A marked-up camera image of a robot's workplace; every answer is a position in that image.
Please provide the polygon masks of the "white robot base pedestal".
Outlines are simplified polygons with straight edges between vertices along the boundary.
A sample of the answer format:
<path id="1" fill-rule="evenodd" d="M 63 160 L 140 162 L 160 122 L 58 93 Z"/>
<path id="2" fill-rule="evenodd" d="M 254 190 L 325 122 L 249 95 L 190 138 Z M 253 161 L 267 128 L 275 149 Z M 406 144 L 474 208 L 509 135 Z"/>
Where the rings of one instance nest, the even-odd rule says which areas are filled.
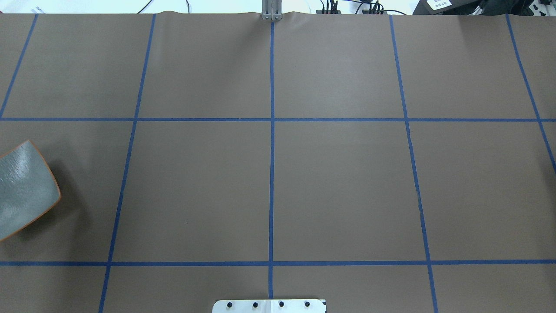
<path id="1" fill-rule="evenodd" d="M 320 299 L 248 299 L 218 300 L 213 313 L 326 313 L 325 300 Z"/>

